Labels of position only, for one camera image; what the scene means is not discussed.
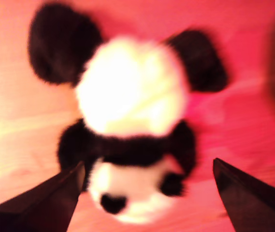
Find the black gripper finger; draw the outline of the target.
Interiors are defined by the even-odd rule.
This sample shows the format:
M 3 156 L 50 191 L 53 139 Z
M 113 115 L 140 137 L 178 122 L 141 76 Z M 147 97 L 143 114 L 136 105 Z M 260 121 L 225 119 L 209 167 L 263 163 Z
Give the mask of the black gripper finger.
M 85 178 L 82 162 L 0 203 L 0 232 L 65 232 Z
M 213 175 L 236 232 L 275 232 L 275 187 L 219 158 Z

